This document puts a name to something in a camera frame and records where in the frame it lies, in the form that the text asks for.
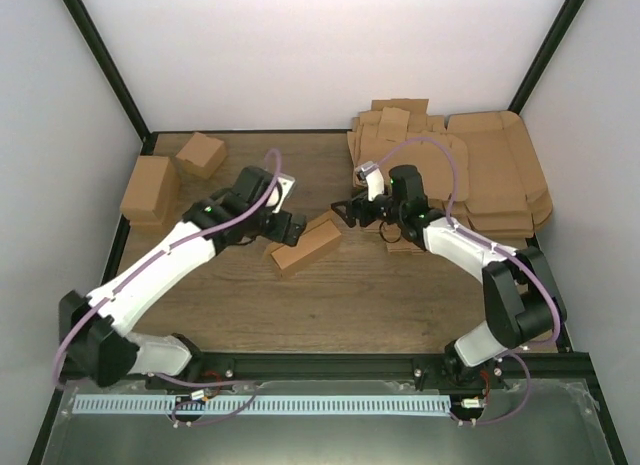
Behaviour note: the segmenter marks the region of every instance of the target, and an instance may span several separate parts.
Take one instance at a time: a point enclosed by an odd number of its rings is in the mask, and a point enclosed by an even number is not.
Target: cardboard sheet
[[[470,192],[466,205],[471,213],[528,211],[499,113],[453,115],[447,131],[467,145]]]

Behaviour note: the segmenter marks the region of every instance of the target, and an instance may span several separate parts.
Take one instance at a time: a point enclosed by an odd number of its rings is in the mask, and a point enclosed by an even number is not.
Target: cable
[[[230,246],[231,247],[246,247],[247,245],[251,245],[255,241],[256,241],[256,237],[253,237],[253,238],[250,238],[249,240],[247,240],[246,242],[232,243]]]
[[[186,427],[205,427],[207,425],[213,425],[214,423],[224,422],[225,420],[229,420],[230,418],[237,417],[243,410],[246,410],[255,401],[255,399],[257,397],[258,397],[258,392],[255,392],[253,395],[251,395],[251,397],[249,397],[249,400],[244,402],[242,405],[240,405],[238,408],[236,408],[231,413],[228,413],[228,414],[223,415],[221,417],[212,418],[211,420],[197,420],[195,422],[186,422],[184,426],[186,426]],[[180,410],[183,407],[186,407],[189,404],[198,404],[198,405],[200,405],[200,402],[198,402],[197,400],[188,400],[186,402],[181,402],[181,403],[176,404],[176,406],[171,411],[171,420],[173,421],[173,426],[175,428],[178,428],[180,426],[180,423],[181,423],[176,418],[176,413],[178,412],[178,410]]]
[[[472,230],[469,230],[468,228],[466,228],[465,226],[463,226],[460,223],[455,223],[453,221],[453,219],[451,218],[451,211],[453,210],[453,204],[456,201],[456,197],[458,196],[458,169],[456,167],[456,163],[455,163],[455,161],[453,159],[453,156],[451,155],[449,150],[447,150],[447,147],[445,147],[440,142],[438,142],[437,140],[434,140],[433,138],[430,138],[430,137],[413,137],[413,138],[409,138],[408,140],[406,140],[406,141],[402,142],[401,144],[397,145],[396,147],[394,147],[380,161],[378,161],[378,163],[377,163],[378,168],[380,168],[380,166],[384,162],[389,160],[398,151],[400,151],[401,149],[403,149],[407,145],[410,145],[410,144],[415,143],[415,142],[429,142],[429,143],[435,145],[436,147],[438,147],[442,151],[442,153],[445,154],[445,156],[447,157],[447,160],[449,161],[449,165],[451,166],[451,172],[453,174],[453,190],[451,192],[451,197],[449,199],[449,203],[447,204],[447,208],[446,208],[446,211],[445,211],[445,216],[446,216],[447,223],[449,224],[449,226],[454,230],[454,232],[459,233],[463,237],[466,237],[469,240],[477,243],[481,247],[484,247],[484,248],[486,248],[488,250],[495,251],[496,253],[502,255],[507,260],[509,260],[511,263],[513,263],[516,267],[518,267],[518,269],[520,269],[520,271],[522,271],[527,276],[527,278],[531,281],[531,283],[533,283],[533,285],[538,289],[538,291],[540,292],[540,295],[542,295],[542,298],[544,298],[544,301],[546,302],[547,306],[549,307],[549,311],[550,311],[551,317],[553,319],[553,328],[552,328],[552,332],[553,333],[551,334],[551,337],[549,337],[546,340],[531,340],[528,343],[532,344],[532,345],[549,345],[549,344],[554,344],[555,345],[556,340],[558,340],[558,337],[560,336],[560,313],[558,312],[558,309],[557,309],[557,307],[556,307],[556,305],[555,305],[555,303],[553,301],[553,298],[551,298],[551,295],[549,294],[549,292],[545,288],[544,284],[538,279],[538,277],[536,277],[533,274],[533,272],[531,270],[529,270],[529,268],[524,263],[522,263],[516,257],[511,255],[511,253],[509,253],[507,250],[502,248],[500,246],[500,244],[492,242],[491,240],[489,240],[489,239],[483,237],[482,235],[480,235],[479,233],[476,233],[476,232],[473,232]]]
[[[264,203],[266,203],[266,201],[269,199],[269,196],[271,195],[271,192],[273,192],[273,189],[278,183],[278,176],[280,175],[280,171],[282,169],[282,155],[280,153],[280,150],[278,150],[277,148],[270,149],[264,157],[265,163],[267,163],[270,157],[275,158],[276,162],[275,170],[273,172],[273,178],[271,179],[271,182],[269,183],[269,186],[267,187],[264,194],[251,207],[249,207],[247,211],[227,222],[201,230],[196,233],[192,233],[191,235],[176,240],[169,245],[169,250],[173,250],[176,247],[179,247],[180,245],[183,245],[196,238],[226,230],[227,228],[237,225],[238,223],[253,215]],[[125,277],[124,280],[122,280],[122,282],[120,282],[120,284],[113,289],[113,297],[111,298],[111,300],[115,300],[118,293],[120,293],[129,283],[131,283],[137,276],[139,276],[144,270],[146,270],[149,266],[151,266],[151,264],[153,264],[163,255],[165,255],[164,251],[158,251],[157,253],[149,257],[142,265],[131,272],[131,274]],[[100,300],[91,310],[89,310],[78,320],[78,322],[71,328],[67,336],[64,337],[64,339],[60,343],[60,346],[58,347],[58,350],[56,350],[56,354],[53,358],[52,373],[53,383],[58,390],[64,390],[64,385],[60,383],[60,373],[62,371],[64,359],[67,355],[67,348],[69,348],[69,345],[71,344],[73,339],[80,332],[80,330],[82,330],[82,327],[84,327],[89,322],[89,320],[91,320],[91,318],[93,318],[100,311],[102,307],[109,303],[109,301],[110,299],[107,297]]]
[[[489,404],[489,392],[491,391],[491,384],[489,383],[489,374],[485,370],[480,370],[480,376],[484,380],[484,404]]]
[[[461,420],[453,412],[450,411],[449,415],[451,415],[451,418],[453,418],[456,422],[458,422],[458,424],[461,424],[461,425],[469,424],[474,427],[480,426],[480,425],[494,425],[496,423],[500,423],[505,420],[508,420],[514,415],[520,413],[520,411],[522,411],[522,409],[525,407],[525,405],[529,401],[529,397],[531,396],[531,372],[529,372],[529,368],[527,367],[527,364],[524,362],[522,357],[520,357],[520,355],[517,355],[511,351],[505,352],[504,355],[507,357],[513,358],[522,366],[522,371],[524,372],[524,376],[526,377],[526,380],[527,380],[526,388],[524,390],[524,397],[522,397],[522,401],[518,404],[516,408],[514,408],[510,412],[507,412],[504,415],[501,415],[500,417],[492,418],[490,420],[483,420],[481,422]]]

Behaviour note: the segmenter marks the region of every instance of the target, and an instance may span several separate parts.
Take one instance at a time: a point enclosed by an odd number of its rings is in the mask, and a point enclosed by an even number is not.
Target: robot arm
[[[487,241],[464,229],[454,218],[430,208],[422,177],[413,165],[394,167],[389,172],[387,190],[382,173],[367,162],[356,170],[367,190],[331,208],[350,227],[366,227],[375,220],[397,224],[403,238],[425,251],[441,255],[476,278],[483,286],[486,320],[466,335],[450,343],[445,353],[447,371],[455,380],[464,380],[487,360],[522,345],[553,327],[549,307],[537,288],[507,260],[516,257],[542,282],[553,298],[562,321],[566,309],[542,252],[529,247],[512,247]],[[479,237],[479,244],[470,237]],[[528,285],[521,291],[518,285]]]
[[[289,246],[297,244],[306,220],[281,210],[295,184],[292,177],[283,174],[265,205],[255,213],[224,230],[206,233],[246,212],[265,193],[272,178],[260,168],[244,168],[231,189],[195,203],[169,235],[121,275],[86,297],[70,292],[60,301],[61,337],[92,308],[100,307],[67,349],[99,386],[112,385],[134,373],[179,375],[188,367],[199,351],[186,338],[154,337],[131,330],[193,269],[245,238],[263,236]]]

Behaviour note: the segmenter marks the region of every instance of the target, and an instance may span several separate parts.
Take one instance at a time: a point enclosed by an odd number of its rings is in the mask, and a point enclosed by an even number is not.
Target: flattened cardboard
[[[355,132],[347,132],[347,146],[349,147],[349,155],[351,155],[351,163],[356,164],[356,134]]]
[[[444,126],[444,115],[430,115],[427,117],[427,130],[444,133],[447,131]]]
[[[342,234],[332,220],[334,216],[329,211],[311,220],[295,247],[277,243],[267,247],[264,255],[274,265],[278,277],[292,277],[340,246]]]
[[[446,210],[448,205],[449,205],[449,200],[443,200],[442,210]],[[462,202],[455,202],[453,204],[453,207],[451,207],[451,215],[453,215],[456,218],[466,217],[468,214],[469,214],[469,210],[467,210],[466,205]]]
[[[362,126],[362,136],[376,138],[378,136],[378,125],[373,123],[365,123]]]
[[[358,114],[358,118],[360,123],[363,125],[378,125],[380,123],[380,117],[382,116],[382,112],[377,112],[374,110],[370,110],[368,112],[360,112]]]
[[[385,107],[378,124],[378,138],[403,142],[407,138],[407,126],[411,114],[400,108]]]
[[[356,163],[358,163],[358,160],[360,159],[360,142],[362,141],[363,130],[364,130],[364,125],[362,124],[358,125],[358,129],[356,130],[356,149],[355,149]]]
[[[426,115],[429,100],[426,98],[393,98],[391,100],[372,100],[371,110],[381,111],[385,107],[399,108],[416,115]]]
[[[442,200],[438,200],[436,198],[428,197],[427,203],[431,208],[437,208],[438,210],[444,210],[444,203]]]
[[[412,113],[409,115],[409,124],[407,125],[408,132],[421,132],[422,130],[429,129],[429,118],[426,115],[419,115]]]
[[[469,214],[474,230],[496,232],[500,230],[533,230],[531,212],[492,213],[487,215]]]
[[[471,213],[528,211],[500,113],[453,115],[447,131],[467,145],[470,192],[466,205]]]
[[[194,133],[182,147],[176,159],[182,168],[200,178],[210,178],[227,158],[227,147],[222,140]]]
[[[138,157],[120,211],[131,222],[159,223],[178,198],[180,178],[168,157]]]
[[[467,148],[464,142],[453,135],[443,135],[434,132],[423,132],[415,136],[432,138],[448,147],[458,170],[457,201],[464,201],[469,196],[469,175]],[[358,164],[369,160],[377,162],[397,144],[387,140],[362,138],[360,144],[360,158]],[[447,200],[453,189],[453,173],[447,157],[429,142],[419,142],[399,150],[381,167],[380,171],[389,183],[389,170],[397,165],[415,165],[422,174],[425,193],[429,198]]]
[[[534,229],[536,232],[539,232],[540,230],[542,230],[544,227],[546,227],[549,222],[551,221],[551,215],[549,215],[544,221],[540,222],[539,224],[537,224]]]
[[[547,180],[542,172],[529,132],[522,119],[513,112],[500,112],[511,155],[524,187],[527,203],[532,203],[547,192]]]
[[[533,225],[536,230],[540,230],[547,222],[553,211],[551,195],[545,192],[539,199],[529,204],[529,209],[533,215]]]

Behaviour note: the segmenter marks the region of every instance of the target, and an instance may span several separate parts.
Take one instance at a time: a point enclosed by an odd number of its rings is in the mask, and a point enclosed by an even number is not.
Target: white wall
[[[84,0],[152,130],[506,108],[564,0]]]
[[[587,0],[524,110],[555,204],[541,234],[629,463],[640,463],[640,0]]]
[[[140,141],[61,0],[0,0],[0,463],[51,398],[57,303],[101,278]]]

